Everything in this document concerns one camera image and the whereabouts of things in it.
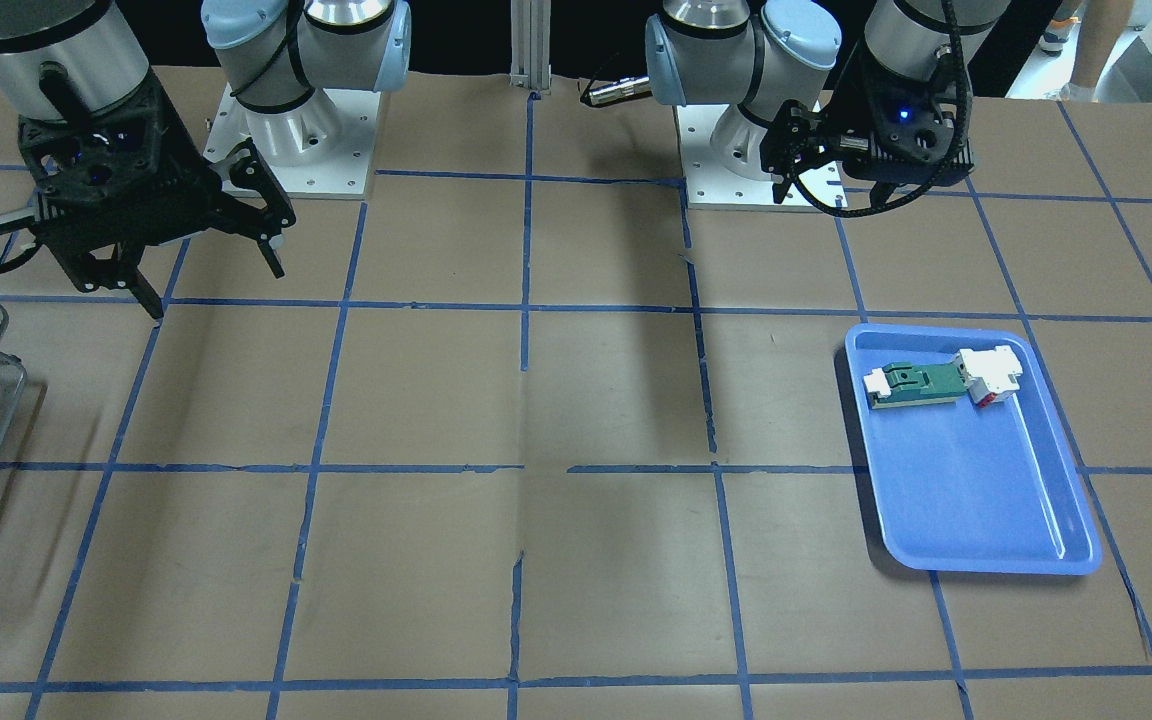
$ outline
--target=grid line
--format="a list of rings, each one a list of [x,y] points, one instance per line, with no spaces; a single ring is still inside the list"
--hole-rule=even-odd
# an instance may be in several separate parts
[[[367,223],[367,204],[358,204],[358,220],[355,225],[355,237],[353,237],[353,249],[349,251],[349,266],[344,279],[344,289],[340,293],[340,309],[338,310],[338,325],[332,339],[332,355],[328,361],[328,373],[323,388],[323,404],[319,410],[319,427],[314,432],[314,454],[310,458],[310,477],[305,483],[305,516],[301,521],[301,530],[296,541],[296,560],[291,566],[291,583],[288,584],[287,606],[283,612],[283,628],[279,634],[278,655],[274,660],[274,680],[270,688],[270,704],[266,706],[266,720],[274,720],[278,717],[278,705],[282,697],[283,677],[287,673],[287,657],[291,651],[291,629],[296,621],[296,609],[301,598],[301,583],[305,577],[305,555],[310,544],[310,529],[314,523],[314,499],[317,497],[317,484],[319,484],[319,472],[323,465],[323,446],[328,434],[329,420],[332,420],[332,399],[335,395],[335,382],[340,369],[340,351],[344,344],[344,333],[349,320],[349,306],[346,302],[353,295],[353,281],[358,270],[358,255],[362,251],[362,236],[364,236]]]
[[[1111,187],[1105,182],[1101,169],[1096,167],[1096,161],[1092,160],[1092,154],[1087,151],[1087,145],[1083,142],[1083,137],[1079,136],[1078,128],[1074,127],[1074,119],[1069,118],[1069,111],[1064,108],[1064,103],[1058,103],[1056,106],[1060,108],[1061,118],[1064,118],[1066,126],[1069,126],[1069,131],[1073,132],[1074,141],[1078,143],[1078,150],[1083,152],[1083,158],[1087,160],[1087,167],[1092,169],[1092,174],[1096,176],[1096,182],[1100,183],[1101,191],[1105,194],[1105,199],[1111,203],[1111,209],[1114,209],[1114,215],[1119,219],[1119,225],[1123,228],[1124,236],[1128,238],[1130,245],[1132,245],[1132,251],[1135,252],[1135,256],[1137,256],[1140,270],[1144,270],[1144,275],[1149,278],[1149,286],[1152,287],[1152,268],[1149,267],[1149,262],[1144,259],[1144,252],[1140,250],[1140,243],[1135,240],[1132,228],[1128,227],[1128,220],[1123,217],[1123,210],[1119,207],[1117,202],[1114,199],[1114,195],[1111,192]]]
[[[679,219],[684,251],[692,249],[691,222],[687,219],[687,187],[679,187]],[[699,369],[700,401],[705,411],[705,439],[708,442],[708,470],[714,479],[714,505],[717,506],[718,532],[723,546],[723,576],[727,579],[727,605],[732,613],[732,650],[736,655],[736,684],[740,689],[741,715],[755,720],[755,695],[749,684],[749,659],[745,652],[745,624],[741,620],[740,589],[736,581],[736,555],[732,547],[732,516],[727,511],[727,487],[723,471],[718,464],[718,429],[714,419],[714,402],[708,384],[708,353],[705,351],[704,314],[700,311],[700,283],[696,278],[696,264],[690,255],[682,255],[687,270],[687,291],[691,296],[691,324],[696,338],[696,364]]]
[[[1073,126],[1070,126],[1070,131],[1073,132]],[[1074,427],[1069,422],[1069,416],[1064,414],[1064,404],[1062,404],[1060,395],[1059,393],[1056,393],[1056,386],[1052,381],[1052,374],[1051,372],[1048,372],[1047,363],[1043,357],[1043,349],[1040,346],[1038,346],[1038,336],[1037,334],[1034,334],[1033,324],[1029,321],[1029,316],[1025,314],[1025,308],[1023,302],[1021,302],[1020,300],[1020,293],[1016,291],[1016,285],[1014,282],[1014,279],[1011,279],[1011,272],[1007,268],[1007,263],[1005,260],[1005,257],[1002,256],[1001,247],[998,245],[998,240],[995,233],[993,233],[993,227],[990,223],[990,218],[986,214],[986,210],[984,210],[984,204],[982,204],[979,196],[975,196],[975,183],[972,182],[972,179],[970,179],[970,176],[967,179],[967,183],[968,183],[968,191],[973,194],[972,200],[975,207],[977,209],[977,213],[979,214],[982,227],[984,228],[984,232],[986,232],[986,237],[990,241],[990,247],[993,250],[993,253],[995,255],[995,258],[998,260],[998,268],[1000,270],[1000,272],[1002,272],[1002,278],[1007,283],[1007,291],[1011,294],[1011,302],[1014,302],[1014,304],[1016,305],[1016,311],[1018,311],[1020,313],[1020,321],[1021,324],[1024,325],[1025,328],[1025,336],[1028,336],[1030,347],[1033,348],[1034,359],[1038,361],[1038,367],[1039,370],[1041,370],[1044,381],[1046,381],[1047,384],[1047,392],[1051,393],[1052,404],[1056,407],[1056,416],[1059,416],[1060,418],[1061,429],[1064,430],[1064,437],[1068,438],[1070,452],[1073,452],[1074,455],[1074,462],[1076,465],[1083,467],[1085,465],[1085,462],[1083,460],[1083,452],[1078,446],[1078,438],[1074,435]],[[1144,635],[1144,638],[1146,638],[1149,652],[1151,652],[1152,655],[1152,629],[1151,626],[1149,626],[1149,620],[1146,619],[1146,612],[1144,612],[1144,607],[1139,601],[1139,597],[1137,596],[1137,593],[1135,593],[1132,578],[1129,577],[1128,569],[1126,569],[1126,564],[1123,562],[1123,556],[1121,556],[1121,553],[1117,550],[1117,544],[1114,539],[1114,530],[1111,529],[1111,523],[1108,523],[1107,516],[1105,516],[1105,514],[1102,514],[1102,511],[1100,510],[1100,501],[1098,501],[1098,498],[1096,495],[1096,487],[1094,484],[1092,483],[1091,475],[1084,473],[1082,475],[1082,477],[1085,483],[1085,486],[1087,486],[1087,493],[1092,497],[1092,501],[1097,506],[1097,515],[1100,516],[1102,533],[1105,535],[1106,543],[1108,544],[1108,546],[1111,546],[1111,553],[1114,556],[1115,566],[1117,567],[1119,574],[1121,575],[1121,577],[1123,577],[1126,592],[1128,592],[1130,601],[1132,601],[1135,612],[1137,612],[1137,619],[1140,627],[1140,632]]]
[[[132,305],[136,300],[124,295],[18,295],[0,293],[6,302],[48,302],[50,304],[108,304]],[[604,305],[604,304],[513,304],[513,302],[441,302],[419,300],[257,300],[256,297],[175,297],[173,305],[211,306],[348,306],[369,310],[472,310],[499,313],[653,313],[690,314],[695,306],[684,305]],[[847,306],[707,306],[702,314],[803,314],[803,316],[861,316],[859,310]],[[873,310],[865,309],[872,318],[929,318],[963,320],[1020,320],[1020,313],[987,313],[987,311],[955,310]],[[1152,324],[1151,314],[1025,314],[1030,320],[1051,323],[1114,323]]]
[[[180,242],[177,259],[172,270],[172,279],[162,294],[162,303],[169,306],[172,293],[180,279],[180,270],[184,266],[184,258],[189,252],[189,241]],[[157,324],[147,336],[145,351],[141,355],[141,365],[136,370],[136,379],[132,381],[131,391],[128,391],[127,402],[123,406],[122,418],[119,419],[118,430],[114,433],[114,442],[109,447],[109,456],[105,461],[99,486],[96,488],[96,498],[92,498],[91,511],[88,513],[88,523],[83,528],[83,536],[78,543],[77,556],[74,558],[74,567],[69,574],[69,582],[65,585],[65,597],[61,598],[60,609],[56,612],[56,621],[52,626],[51,637],[47,641],[47,650],[41,657],[41,666],[38,667],[38,676],[35,681],[31,694],[29,694],[29,705],[24,717],[26,720],[35,720],[38,715],[38,706],[41,705],[41,695],[46,691],[47,680],[50,680],[52,664],[56,660],[56,651],[60,649],[61,635],[65,635],[65,623],[69,620],[69,611],[73,609],[74,597],[78,593],[78,583],[82,579],[83,568],[88,561],[88,552],[91,550],[92,538],[96,535],[96,525],[99,523],[101,507],[105,497],[109,493],[109,480],[114,477],[114,464],[118,462],[118,454],[123,448],[127,437],[128,425],[132,423],[132,411],[136,409],[136,401],[141,397],[141,388],[145,384],[145,377],[150,369],[150,361],[154,358],[154,348],[159,342],[159,333],[162,331],[162,323]]]
[[[526,139],[525,139],[525,179],[522,183],[522,306],[520,313],[521,338],[518,340],[518,370],[526,372],[531,363],[531,199],[532,199],[532,162],[535,162],[535,103],[540,100],[539,92],[526,94]]]
[[[971,680],[1152,679],[1152,665],[1053,665],[963,669]],[[283,692],[314,691],[477,691],[517,688],[650,688],[738,685],[733,673],[702,675],[568,675],[552,679],[306,679],[286,680]],[[955,682],[954,670],[841,670],[841,673],[751,673],[750,685]],[[63,680],[44,694],[228,694],[268,692],[273,680]],[[0,682],[0,694],[31,694],[35,683]]]

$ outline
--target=silver cylinder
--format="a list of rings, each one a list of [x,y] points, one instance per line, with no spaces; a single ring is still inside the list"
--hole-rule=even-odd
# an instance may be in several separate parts
[[[251,40],[215,50],[215,58],[220,60],[220,67],[225,69],[225,77],[229,78],[230,88],[242,90],[238,92],[238,100],[243,104],[260,108],[278,108],[305,96],[308,88],[296,78],[296,73],[291,68],[291,53],[288,50],[283,48],[282,53],[278,53],[274,63],[262,71],[286,35],[287,10],[283,9],[270,26],[263,29]],[[260,74],[260,78],[252,82],[257,74]]]
[[[312,0],[306,17],[328,26],[359,26],[379,18],[394,0]]]
[[[67,40],[26,53],[0,54],[0,90],[24,118],[61,119],[38,90],[38,67],[47,61],[65,66],[74,91],[91,111],[123,100],[150,73],[150,60],[113,3],[104,17]]]
[[[1002,8],[998,9],[992,18],[975,23],[972,26],[969,26],[963,18],[958,18],[960,26],[967,29],[963,35],[964,61],[972,60],[984,38],[990,35],[991,23],[1006,9],[1007,3],[1001,5]],[[973,18],[979,20],[983,14],[987,13],[982,13],[977,5]],[[869,46],[869,53],[892,73],[919,82],[931,79],[932,71],[937,68],[937,51],[948,45],[948,41],[950,41],[948,35],[940,29],[927,26],[918,18],[909,17],[895,0],[879,0],[865,23],[865,45]]]
[[[664,0],[660,12],[699,29],[735,29],[749,20],[745,0]]]

